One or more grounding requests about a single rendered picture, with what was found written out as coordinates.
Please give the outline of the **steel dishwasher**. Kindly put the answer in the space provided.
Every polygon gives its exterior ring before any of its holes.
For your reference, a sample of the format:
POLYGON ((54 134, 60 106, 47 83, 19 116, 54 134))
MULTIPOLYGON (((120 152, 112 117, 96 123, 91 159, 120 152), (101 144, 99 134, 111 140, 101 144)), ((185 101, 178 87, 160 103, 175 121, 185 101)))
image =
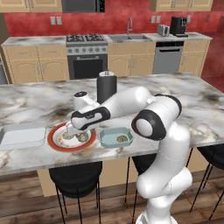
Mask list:
POLYGON ((156 43, 153 74, 175 74, 179 71, 183 41, 161 41, 156 43))

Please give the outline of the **teal tupperware container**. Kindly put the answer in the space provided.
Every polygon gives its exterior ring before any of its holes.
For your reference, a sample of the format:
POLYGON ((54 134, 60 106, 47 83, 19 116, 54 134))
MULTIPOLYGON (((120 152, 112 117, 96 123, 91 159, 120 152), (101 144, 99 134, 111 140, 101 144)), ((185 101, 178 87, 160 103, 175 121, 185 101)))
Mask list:
POLYGON ((130 129, 124 127, 104 129, 99 134, 101 146, 107 149, 130 146, 133 139, 134 137, 132 136, 130 129), (118 143, 116 139, 119 136, 126 136, 128 138, 128 142, 118 143))

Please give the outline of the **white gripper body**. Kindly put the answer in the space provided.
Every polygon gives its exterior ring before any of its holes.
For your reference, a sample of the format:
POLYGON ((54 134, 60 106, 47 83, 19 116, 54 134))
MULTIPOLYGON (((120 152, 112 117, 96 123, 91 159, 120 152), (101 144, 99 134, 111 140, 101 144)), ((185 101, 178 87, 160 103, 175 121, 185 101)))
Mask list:
POLYGON ((66 123, 66 132, 69 136, 70 135, 77 135, 78 134, 78 130, 72 125, 71 122, 67 122, 66 123))

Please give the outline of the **steel sink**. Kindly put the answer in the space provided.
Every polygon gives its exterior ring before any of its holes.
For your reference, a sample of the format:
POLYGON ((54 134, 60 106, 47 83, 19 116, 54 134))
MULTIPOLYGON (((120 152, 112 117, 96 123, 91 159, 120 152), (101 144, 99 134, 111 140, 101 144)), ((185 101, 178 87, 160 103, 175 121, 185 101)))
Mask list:
POLYGON ((150 41, 148 37, 146 37, 143 34, 133 34, 133 35, 109 35, 109 37, 114 41, 114 42, 145 42, 145 41, 150 41))

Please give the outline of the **pale blue tupperware container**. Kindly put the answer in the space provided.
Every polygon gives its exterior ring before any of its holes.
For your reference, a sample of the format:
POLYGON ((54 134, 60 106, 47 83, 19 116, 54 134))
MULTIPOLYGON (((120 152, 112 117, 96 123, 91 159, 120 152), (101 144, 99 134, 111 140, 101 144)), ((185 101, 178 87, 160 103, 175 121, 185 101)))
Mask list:
POLYGON ((6 125, 0 129, 0 151, 41 146, 46 139, 44 122, 6 125))

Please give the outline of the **red rimmed white plate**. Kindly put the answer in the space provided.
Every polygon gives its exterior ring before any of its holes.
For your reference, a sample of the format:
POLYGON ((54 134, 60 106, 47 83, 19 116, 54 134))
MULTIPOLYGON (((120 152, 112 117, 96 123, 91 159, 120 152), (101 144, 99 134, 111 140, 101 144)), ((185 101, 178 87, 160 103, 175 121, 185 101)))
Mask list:
POLYGON ((48 144, 56 151, 60 152, 76 152, 89 147, 96 139, 96 131, 94 129, 87 132, 88 138, 85 142, 80 142, 76 136, 72 139, 65 139, 63 134, 66 132, 66 124, 61 123, 54 127, 47 137, 48 144))

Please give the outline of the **black cylindrical canister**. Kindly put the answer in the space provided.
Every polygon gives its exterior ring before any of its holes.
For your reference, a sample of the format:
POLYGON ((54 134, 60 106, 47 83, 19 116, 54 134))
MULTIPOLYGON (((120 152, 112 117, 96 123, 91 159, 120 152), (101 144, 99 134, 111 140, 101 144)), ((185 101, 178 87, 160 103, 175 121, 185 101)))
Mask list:
POLYGON ((97 101, 102 104, 117 90, 117 77, 108 70, 100 72, 96 81, 97 101))

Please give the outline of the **beige island cabinet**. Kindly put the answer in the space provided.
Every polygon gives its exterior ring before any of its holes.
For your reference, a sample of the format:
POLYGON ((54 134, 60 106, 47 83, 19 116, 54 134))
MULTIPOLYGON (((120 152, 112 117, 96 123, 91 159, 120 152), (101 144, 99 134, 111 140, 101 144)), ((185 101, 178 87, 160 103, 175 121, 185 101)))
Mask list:
MULTIPOLYGON (((196 148, 192 150, 191 158, 187 158, 186 161, 189 162, 188 169, 190 172, 204 171, 208 165, 208 162, 196 148)), ((137 169, 133 161, 128 162, 127 158, 104 161, 100 175, 100 187, 125 184, 126 177, 129 177, 130 183, 137 180, 137 169)), ((45 197, 56 195, 55 185, 48 170, 39 170, 38 178, 45 197)))

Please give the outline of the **beige base cupboards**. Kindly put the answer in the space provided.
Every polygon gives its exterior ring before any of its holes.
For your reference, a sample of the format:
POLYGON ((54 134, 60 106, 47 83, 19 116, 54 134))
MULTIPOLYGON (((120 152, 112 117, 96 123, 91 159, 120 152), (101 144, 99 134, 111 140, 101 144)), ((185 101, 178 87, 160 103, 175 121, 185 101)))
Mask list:
POLYGON ((200 77, 207 57, 210 39, 187 40, 184 43, 178 71, 200 77))
POLYGON ((68 81, 65 45, 5 46, 11 82, 68 81))
POLYGON ((117 77, 152 74, 155 42, 108 44, 108 70, 117 77))

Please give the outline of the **black coffee machine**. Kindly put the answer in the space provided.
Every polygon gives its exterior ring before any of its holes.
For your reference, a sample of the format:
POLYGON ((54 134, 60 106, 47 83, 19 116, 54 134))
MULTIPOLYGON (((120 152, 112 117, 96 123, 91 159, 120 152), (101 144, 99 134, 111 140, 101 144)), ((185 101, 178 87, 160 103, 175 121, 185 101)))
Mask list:
POLYGON ((170 34, 178 38, 187 37, 186 34, 187 18, 186 17, 172 17, 170 34))

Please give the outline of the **steel stove with oven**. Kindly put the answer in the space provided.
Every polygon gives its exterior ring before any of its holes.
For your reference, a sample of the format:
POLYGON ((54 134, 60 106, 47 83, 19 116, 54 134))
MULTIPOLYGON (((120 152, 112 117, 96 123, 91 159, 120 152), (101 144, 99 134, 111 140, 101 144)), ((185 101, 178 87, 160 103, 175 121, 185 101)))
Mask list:
POLYGON ((71 80, 97 78, 108 68, 108 42, 100 34, 68 34, 66 55, 71 80))

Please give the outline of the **black bar stool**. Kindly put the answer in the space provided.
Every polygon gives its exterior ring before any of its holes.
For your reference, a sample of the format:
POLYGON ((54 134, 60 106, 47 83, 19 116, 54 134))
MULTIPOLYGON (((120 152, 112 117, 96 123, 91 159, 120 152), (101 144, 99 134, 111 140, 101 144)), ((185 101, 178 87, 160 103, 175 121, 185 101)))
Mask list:
POLYGON ((207 212, 209 214, 209 221, 213 218, 215 214, 218 213, 217 207, 222 207, 222 198, 224 196, 224 190, 222 191, 221 194, 218 194, 213 187, 213 185, 209 182, 209 177, 210 174, 213 170, 214 167, 221 169, 224 171, 224 143, 223 144, 216 144, 216 145, 210 145, 210 146, 203 146, 203 147, 198 147, 197 150, 200 152, 200 154, 205 158, 205 160, 208 162, 208 165, 206 167, 206 171, 204 173, 204 176, 202 180, 200 181, 200 185, 198 188, 198 191, 196 193, 196 196, 193 201, 190 201, 187 194, 185 197, 187 198, 188 202, 191 204, 191 209, 190 212, 195 208, 198 210, 200 213, 204 214, 205 211, 200 210, 195 206, 196 199, 199 196, 200 190, 204 189, 206 184, 209 184, 210 187, 213 189, 214 193, 218 197, 218 201, 215 204, 215 207, 212 212, 207 212))
MULTIPOLYGON (((50 178, 55 184, 63 224, 66 224, 64 221, 64 214, 67 214, 67 204, 65 197, 70 199, 77 199, 78 208, 80 208, 80 198, 88 196, 93 190, 96 190, 96 208, 98 209, 98 214, 101 213, 101 173, 102 162, 70 165, 59 168, 52 168, 49 170, 50 178)), ((80 221, 82 221, 81 209, 79 209, 79 216, 80 221)))
MULTIPOLYGON (((142 155, 142 156, 135 156, 132 157, 132 160, 134 162, 134 165, 136 167, 138 176, 143 174, 147 169, 152 165, 156 158, 157 153, 154 154, 148 154, 148 155, 142 155)), ((127 168, 127 177, 126 177, 126 185, 125 185, 125 198, 124 203, 127 204, 127 193, 128 193, 128 181, 129 181, 129 171, 130 171, 130 157, 128 158, 128 168, 127 168)), ((132 215, 132 223, 134 223, 134 216, 135 216, 135 209, 136 209, 136 203, 137 203, 137 190, 135 194, 135 202, 134 202, 134 208, 133 208, 133 215, 132 215)))

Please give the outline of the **beige wall cupboards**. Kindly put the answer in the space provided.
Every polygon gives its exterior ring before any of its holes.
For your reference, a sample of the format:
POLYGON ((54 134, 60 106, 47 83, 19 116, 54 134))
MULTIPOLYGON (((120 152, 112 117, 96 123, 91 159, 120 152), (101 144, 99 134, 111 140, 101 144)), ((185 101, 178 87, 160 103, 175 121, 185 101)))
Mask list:
POLYGON ((214 0, 150 0, 150 11, 210 11, 214 0))
POLYGON ((0 12, 62 12, 61 0, 0 0, 0 12))

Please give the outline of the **black microwave oven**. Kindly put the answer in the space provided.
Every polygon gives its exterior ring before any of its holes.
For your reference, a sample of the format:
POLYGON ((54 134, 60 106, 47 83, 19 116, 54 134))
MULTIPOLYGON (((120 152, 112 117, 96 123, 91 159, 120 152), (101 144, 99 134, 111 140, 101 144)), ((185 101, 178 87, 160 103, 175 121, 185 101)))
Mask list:
POLYGON ((63 12, 104 12, 105 0, 61 0, 63 12))

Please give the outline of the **silver toaster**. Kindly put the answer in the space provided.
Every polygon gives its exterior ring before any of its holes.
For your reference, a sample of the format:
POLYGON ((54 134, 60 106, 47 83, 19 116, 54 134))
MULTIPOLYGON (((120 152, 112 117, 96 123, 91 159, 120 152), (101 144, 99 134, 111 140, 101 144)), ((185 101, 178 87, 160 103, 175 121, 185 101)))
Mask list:
POLYGON ((170 27, 166 24, 159 24, 157 26, 157 34, 162 37, 168 37, 170 34, 170 27))

